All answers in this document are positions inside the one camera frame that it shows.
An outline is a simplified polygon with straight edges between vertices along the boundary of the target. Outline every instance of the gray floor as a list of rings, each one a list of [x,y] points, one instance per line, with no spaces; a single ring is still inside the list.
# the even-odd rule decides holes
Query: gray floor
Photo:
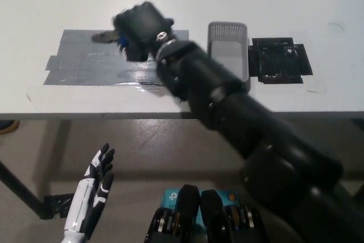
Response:
[[[364,133],[347,120],[292,120],[339,153],[349,190],[364,178]],[[117,151],[115,183],[91,242],[143,242],[165,188],[240,190],[242,161],[215,132],[194,120],[22,121],[0,136],[1,161],[38,196],[73,192],[105,142]],[[60,242],[64,220],[39,220],[0,183],[1,242]],[[263,212],[272,242],[298,242]]]

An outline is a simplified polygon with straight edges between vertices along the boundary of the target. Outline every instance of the table leg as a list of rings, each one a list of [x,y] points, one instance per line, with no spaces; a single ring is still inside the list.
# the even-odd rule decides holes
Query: table leg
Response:
[[[42,202],[2,162],[0,180],[41,219],[53,219],[56,214],[67,217],[73,193],[45,196]]]
[[[0,162],[0,180],[41,219],[51,219],[52,213],[10,170]]]

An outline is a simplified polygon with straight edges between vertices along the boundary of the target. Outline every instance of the robotic hand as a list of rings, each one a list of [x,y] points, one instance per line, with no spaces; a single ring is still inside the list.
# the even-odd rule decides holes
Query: robotic hand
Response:
[[[73,197],[62,243],[83,243],[91,238],[113,183],[114,174],[109,171],[114,152],[105,144],[90,162]]]
[[[192,41],[178,40],[149,2],[114,18],[116,31],[148,52],[166,88],[246,160],[243,186],[310,243],[364,242],[364,209],[338,180],[337,157],[252,99],[243,82]]]

